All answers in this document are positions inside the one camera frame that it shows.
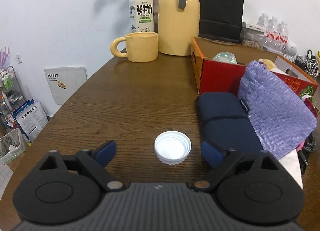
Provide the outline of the white ribbed bottle cap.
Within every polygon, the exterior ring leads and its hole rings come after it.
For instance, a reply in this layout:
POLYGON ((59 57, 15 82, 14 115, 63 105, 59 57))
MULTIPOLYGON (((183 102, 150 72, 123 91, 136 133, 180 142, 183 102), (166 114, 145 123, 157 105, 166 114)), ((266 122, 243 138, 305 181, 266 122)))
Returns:
POLYGON ((191 141, 178 131, 162 132, 154 141, 157 158, 166 165, 179 165, 191 151, 191 141))

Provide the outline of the purple woven pouch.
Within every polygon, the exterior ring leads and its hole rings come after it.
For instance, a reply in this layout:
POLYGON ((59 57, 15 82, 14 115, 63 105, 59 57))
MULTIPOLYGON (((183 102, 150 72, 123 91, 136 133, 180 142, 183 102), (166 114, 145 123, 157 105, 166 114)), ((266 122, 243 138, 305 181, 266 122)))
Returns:
POLYGON ((240 80, 238 99, 264 150, 282 159, 317 127, 317 119, 304 101, 275 73, 252 61, 240 80))

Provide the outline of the white cloth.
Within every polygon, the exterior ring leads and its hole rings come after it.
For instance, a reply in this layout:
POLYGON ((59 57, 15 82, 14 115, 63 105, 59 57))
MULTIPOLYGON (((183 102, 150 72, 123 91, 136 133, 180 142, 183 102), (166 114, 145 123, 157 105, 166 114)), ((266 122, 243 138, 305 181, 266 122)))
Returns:
POLYGON ((286 156, 280 159, 279 162, 298 183, 300 188, 303 189, 302 174, 297 151, 293 150, 292 152, 288 153, 286 156))

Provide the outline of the yellow white plush sheep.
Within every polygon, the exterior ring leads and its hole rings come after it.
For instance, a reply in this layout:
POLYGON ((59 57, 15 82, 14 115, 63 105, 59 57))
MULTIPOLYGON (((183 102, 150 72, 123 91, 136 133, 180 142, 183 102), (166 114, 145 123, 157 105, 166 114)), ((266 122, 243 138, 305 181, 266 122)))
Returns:
POLYGON ((258 63, 262 65, 266 70, 271 71, 272 69, 277 69, 277 66, 270 59, 260 58, 258 63))

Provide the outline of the white paper bag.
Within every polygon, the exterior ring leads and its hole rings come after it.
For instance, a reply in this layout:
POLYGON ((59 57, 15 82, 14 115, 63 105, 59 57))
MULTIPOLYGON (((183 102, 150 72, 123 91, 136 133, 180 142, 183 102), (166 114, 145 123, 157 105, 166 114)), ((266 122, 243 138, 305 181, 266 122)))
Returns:
POLYGON ((27 100, 13 112, 14 119, 22 133, 30 142, 34 142, 48 123, 48 118, 40 102, 27 100))

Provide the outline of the red cardboard box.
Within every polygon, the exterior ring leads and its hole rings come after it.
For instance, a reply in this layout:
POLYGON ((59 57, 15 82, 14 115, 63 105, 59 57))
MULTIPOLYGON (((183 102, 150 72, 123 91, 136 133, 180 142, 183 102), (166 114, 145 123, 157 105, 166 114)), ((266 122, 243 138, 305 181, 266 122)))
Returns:
POLYGON ((194 70, 197 92, 228 92, 237 95, 239 83, 246 66, 260 58, 272 61, 281 72, 281 78, 297 95, 313 95, 317 82, 298 66, 281 55, 235 43, 213 41, 202 37, 191 39, 191 63, 194 70), (235 55, 237 64, 214 61, 221 52, 235 55))

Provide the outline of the yellow ceramic mug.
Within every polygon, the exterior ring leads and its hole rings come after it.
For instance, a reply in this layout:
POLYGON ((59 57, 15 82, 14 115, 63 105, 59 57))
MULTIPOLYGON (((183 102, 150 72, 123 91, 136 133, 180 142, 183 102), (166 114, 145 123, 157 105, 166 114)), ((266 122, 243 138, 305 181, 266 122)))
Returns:
POLYGON ((131 62, 152 62, 158 57, 158 34, 154 32, 129 33, 118 37, 110 44, 110 52, 115 57, 127 58, 131 62), (118 50, 120 42, 125 42, 126 52, 118 50))

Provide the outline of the middle water bottle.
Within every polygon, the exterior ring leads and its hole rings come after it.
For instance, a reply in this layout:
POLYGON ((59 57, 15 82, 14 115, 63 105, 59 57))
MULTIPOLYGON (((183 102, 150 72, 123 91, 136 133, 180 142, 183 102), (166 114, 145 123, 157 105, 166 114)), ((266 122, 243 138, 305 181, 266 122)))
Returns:
POLYGON ((278 40, 278 19, 275 16, 272 16, 272 19, 268 21, 266 27, 266 40, 264 47, 266 48, 273 48, 274 45, 277 44, 278 40))

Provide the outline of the water bottle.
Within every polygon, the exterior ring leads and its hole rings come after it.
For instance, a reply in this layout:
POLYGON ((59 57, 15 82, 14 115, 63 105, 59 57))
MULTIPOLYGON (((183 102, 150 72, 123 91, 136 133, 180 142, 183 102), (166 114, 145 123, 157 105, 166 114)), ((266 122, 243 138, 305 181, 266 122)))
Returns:
POLYGON ((266 27, 266 40, 264 47, 266 48, 273 48, 274 45, 277 44, 278 40, 278 19, 275 16, 272 16, 272 19, 268 21, 266 27))
POLYGON ((262 13, 262 15, 259 17, 257 26, 264 28, 264 31, 266 32, 268 27, 268 14, 262 13))
POLYGON ((285 21, 281 21, 280 24, 278 24, 278 36, 277 40, 280 44, 280 49, 287 44, 288 38, 289 38, 289 31, 287 28, 287 23, 285 21))

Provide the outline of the white flat box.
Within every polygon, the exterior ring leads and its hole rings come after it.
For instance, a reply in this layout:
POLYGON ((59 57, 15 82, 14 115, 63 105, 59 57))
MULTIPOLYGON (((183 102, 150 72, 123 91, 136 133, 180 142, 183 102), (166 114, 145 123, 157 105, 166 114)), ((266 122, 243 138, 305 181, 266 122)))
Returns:
POLYGON ((251 23, 248 23, 248 22, 242 22, 242 27, 246 28, 246 29, 249 29, 249 30, 253 30, 255 32, 260 32, 260 33, 264 33, 265 32, 265 28, 264 27, 258 26, 256 24, 251 24, 251 23))

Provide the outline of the right water bottle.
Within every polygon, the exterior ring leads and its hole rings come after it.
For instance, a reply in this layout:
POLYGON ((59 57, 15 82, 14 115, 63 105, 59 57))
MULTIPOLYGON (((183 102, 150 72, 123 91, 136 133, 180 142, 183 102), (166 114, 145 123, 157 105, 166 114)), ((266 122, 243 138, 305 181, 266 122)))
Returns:
POLYGON ((285 21, 281 21, 280 24, 278 24, 278 36, 277 40, 280 44, 280 49, 287 44, 288 38, 289 38, 289 31, 287 28, 287 23, 285 21))

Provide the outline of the left water bottle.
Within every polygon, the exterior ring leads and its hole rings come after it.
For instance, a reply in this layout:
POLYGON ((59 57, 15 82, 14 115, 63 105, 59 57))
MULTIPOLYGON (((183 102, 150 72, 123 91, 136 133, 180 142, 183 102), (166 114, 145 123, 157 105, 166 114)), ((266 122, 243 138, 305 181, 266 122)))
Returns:
POLYGON ((268 27, 268 14, 262 13, 262 15, 259 17, 257 26, 264 28, 264 31, 266 32, 268 27))

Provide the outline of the yellow thermos jug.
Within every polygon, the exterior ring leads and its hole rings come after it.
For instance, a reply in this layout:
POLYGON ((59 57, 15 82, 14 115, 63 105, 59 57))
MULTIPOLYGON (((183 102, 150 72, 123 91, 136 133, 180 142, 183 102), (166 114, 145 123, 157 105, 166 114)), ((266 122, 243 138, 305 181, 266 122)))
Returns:
POLYGON ((199 35, 199 0, 159 0, 158 51, 189 56, 191 39, 199 35))

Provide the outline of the black paper shopping bag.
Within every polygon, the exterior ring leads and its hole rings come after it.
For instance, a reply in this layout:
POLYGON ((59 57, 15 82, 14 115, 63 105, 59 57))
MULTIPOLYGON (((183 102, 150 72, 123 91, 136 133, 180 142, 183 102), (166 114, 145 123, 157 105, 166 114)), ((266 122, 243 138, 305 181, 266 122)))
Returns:
POLYGON ((199 0, 199 37, 240 42, 244 0, 199 0))

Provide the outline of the white wall panel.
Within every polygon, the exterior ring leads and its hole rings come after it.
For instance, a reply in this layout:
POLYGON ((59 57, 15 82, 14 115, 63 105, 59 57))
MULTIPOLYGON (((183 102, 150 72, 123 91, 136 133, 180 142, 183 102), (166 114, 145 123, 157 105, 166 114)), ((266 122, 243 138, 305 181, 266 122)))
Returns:
POLYGON ((86 81, 85 67, 44 68, 56 104, 63 105, 86 81))

